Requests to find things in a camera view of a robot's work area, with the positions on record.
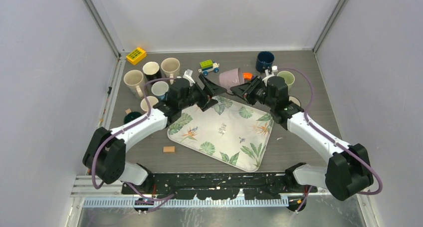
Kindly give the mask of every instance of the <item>yellow lego brick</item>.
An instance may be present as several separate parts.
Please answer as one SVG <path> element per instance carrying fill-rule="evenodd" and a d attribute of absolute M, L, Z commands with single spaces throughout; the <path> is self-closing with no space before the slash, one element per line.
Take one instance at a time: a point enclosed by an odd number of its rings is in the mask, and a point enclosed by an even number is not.
<path fill-rule="evenodd" d="M 142 59 L 144 59 L 144 57 L 146 57 L 146 56 L 147 56 L 147 53 L 143 49 L 137 47 L 135 50 L 133 50 L 131 53 L 129 53 L 126 56 L 126 59 L 132 65 L 135 65 L 138 62 L 140 62 Z"/>

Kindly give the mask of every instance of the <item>dark blue mug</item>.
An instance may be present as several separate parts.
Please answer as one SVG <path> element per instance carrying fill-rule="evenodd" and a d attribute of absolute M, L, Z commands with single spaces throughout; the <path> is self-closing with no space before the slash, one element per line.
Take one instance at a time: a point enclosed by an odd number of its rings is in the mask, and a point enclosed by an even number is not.
<path fill-rule="evenodd" d="M 255 69 L 258 72 L 264 73 L 265 70 L 272 67 L 275 56 L 270 51 L 262 51 L 257 55 L 257 63 Z"/>

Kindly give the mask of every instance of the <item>floral tray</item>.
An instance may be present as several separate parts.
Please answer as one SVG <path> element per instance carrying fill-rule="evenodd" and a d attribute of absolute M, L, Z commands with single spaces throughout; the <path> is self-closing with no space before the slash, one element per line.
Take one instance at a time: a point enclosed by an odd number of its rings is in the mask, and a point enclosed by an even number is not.
<path fill-rule="evenodd" d="M 197 105 L 183 110 L 168 129 L 169 139 L 241 170 L 258 170 L 272 117 L 224 97 L 214 99 L 219 103 L 205 112 Z"/>

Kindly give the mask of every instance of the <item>lego vehicle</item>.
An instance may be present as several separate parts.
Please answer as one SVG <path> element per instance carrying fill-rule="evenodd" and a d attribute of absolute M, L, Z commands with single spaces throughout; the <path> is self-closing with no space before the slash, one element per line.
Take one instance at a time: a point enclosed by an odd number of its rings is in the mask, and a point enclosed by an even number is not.
<path fill-rule="evenodd" d="M 204 76 L 207 76 L 209 72 L 219 72 L 219 63 L 212 62 L 212 60 L 200 62 L 199 73 L 202 73 Z"/>

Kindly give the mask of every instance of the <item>gray floor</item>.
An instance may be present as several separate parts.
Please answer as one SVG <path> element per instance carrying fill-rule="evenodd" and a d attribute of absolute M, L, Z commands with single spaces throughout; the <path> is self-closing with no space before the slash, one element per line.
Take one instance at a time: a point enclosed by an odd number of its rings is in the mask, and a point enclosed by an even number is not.
<path fill-rule="evenodd" d="M 356 196 L 343 202 L 332 196 L 309 196 L 306 208 L 292 215 L 285 207 L 160 209 L 140 216 L 133 209 L 83 208 L 78 226 L 104 227 L 112 223 L 121 227 L 366 226 Z"/>
<path fill-rule="evenodd" d="M 278 65 L 279 68 L 299 69 L 311 79 L 316 96 L 309 114 L 322 127 L 339 137 L 338 126 L 313 53 L 311 51 L 275 51 L 273 53 L 275 55 L 274 64 Z M 148 61 L 155 61 L 160 64 L 168 57 L 175 57 L 181 63 L 182 73 L 186 69 L 197 70 L 200 61 L 212 59 L 220 63 L 220 72 L 240 67 L 244 72 L 251 72 L 257 75 L 258 72 L 254 68 L 256 55 L 257 52 L 148 54 L 144 60 L 135 66 L 126 62 L 123 74 L 125 75 L 128 71 L 134 69 L 141 70 L 143 65 Z M 195 72 L 195 74 L 195 80 L 198 80 L 198 73 Z M 310 100 L 310 88 L 302 76 L 296 73 L 294 75 L 295 83 L 290 90 L 290 95 L 297 97 L 303 106 L 305 106 Z M 207 78 L 218 84 L 218 73 L 210 73 Z M 223 96 L 240 101 L 236 97 L 226 94 Z M 268 108 L 259 104 L 256 104 L 254 107 L 264 111 L 268 110 Z M 121 81 L 110 128 L 123 124 L 123 118 L 126 115 L 125 110 L 128 108 L 134 111 L 141 111 L 140 100 L 136 99 L 124 82 Z M 176 152 L 173 154 L 163 153 L 164 146 L 176 146 Z M 156 173 L 241 171 L 170 141 L 167 137 L 166 130 L 156 132 L 136 144 L 127 153 L 126 158 L 128 161 L 140 163 Z M 321 157 L 304 141 L 294 134 L 285 131 L 282 127 L 275 125 L 258 171 L 284 171 L 286 168 L 299 162 L 306 162 L 311 165 L 324 165 Z"/>

